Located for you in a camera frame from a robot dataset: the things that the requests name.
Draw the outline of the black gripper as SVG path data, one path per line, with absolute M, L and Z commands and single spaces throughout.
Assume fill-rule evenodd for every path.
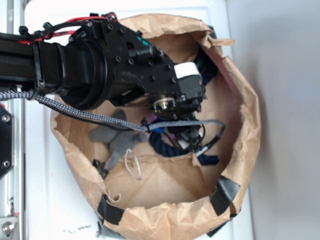
M 155 124 L 189 122 L 188 125 L 161 126 L 153 129 L 150 143 L 161 155 L 200 153 L 203 149 L 204 124 L 195 122 L 205 98 L 205 85 L 194 62 L 166 64 L 161 68 L 160 79 L 151 75 L 152 87 L 148 102 L 156 115 Z

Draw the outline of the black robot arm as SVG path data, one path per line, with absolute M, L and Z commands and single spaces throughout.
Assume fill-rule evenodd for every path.
M 196 64 L 174 63 L 140 32 L 110 18 L 92 16 L 42 31 L 0 35 L 0 85 L 31 99 L 56 94 L 78 110 L 104 101 L 116 107 L 149 107 L 191 150 L 202 148 L 200 125 L 205 87 Z

